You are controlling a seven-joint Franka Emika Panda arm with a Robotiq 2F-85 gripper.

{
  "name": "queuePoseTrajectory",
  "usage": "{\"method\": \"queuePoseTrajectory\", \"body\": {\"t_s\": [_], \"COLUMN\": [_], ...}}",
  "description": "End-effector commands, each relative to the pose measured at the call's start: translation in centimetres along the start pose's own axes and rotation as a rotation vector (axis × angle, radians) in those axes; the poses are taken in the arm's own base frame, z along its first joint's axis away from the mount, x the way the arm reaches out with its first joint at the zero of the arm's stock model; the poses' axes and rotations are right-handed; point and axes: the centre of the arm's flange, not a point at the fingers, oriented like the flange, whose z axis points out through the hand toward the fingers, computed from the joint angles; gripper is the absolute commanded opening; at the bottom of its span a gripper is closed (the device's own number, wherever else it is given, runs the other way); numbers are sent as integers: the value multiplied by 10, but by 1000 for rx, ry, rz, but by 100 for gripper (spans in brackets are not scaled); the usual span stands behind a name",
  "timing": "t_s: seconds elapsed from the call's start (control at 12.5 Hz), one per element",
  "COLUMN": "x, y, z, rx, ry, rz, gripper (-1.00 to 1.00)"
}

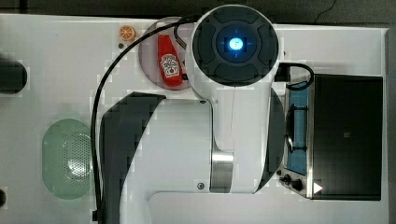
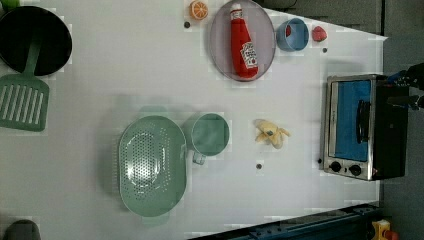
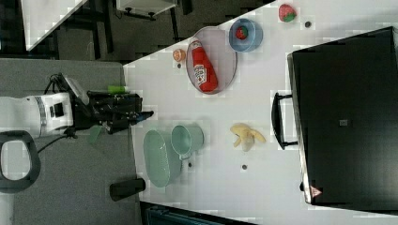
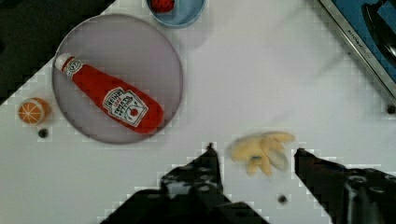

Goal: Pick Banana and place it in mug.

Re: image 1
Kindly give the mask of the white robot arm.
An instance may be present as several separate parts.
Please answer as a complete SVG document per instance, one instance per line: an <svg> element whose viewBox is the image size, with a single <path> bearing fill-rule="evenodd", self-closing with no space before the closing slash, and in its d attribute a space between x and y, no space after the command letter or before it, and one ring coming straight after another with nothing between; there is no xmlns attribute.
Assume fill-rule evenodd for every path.
<svg viewBox="0 0 396 224"><path fill-rule="evenodd" d="M279 40L258 10L216 7L185 51L192 100L132 92L103 115L101 224L151 224L157 193L254 193L267 181Z"/></svg>

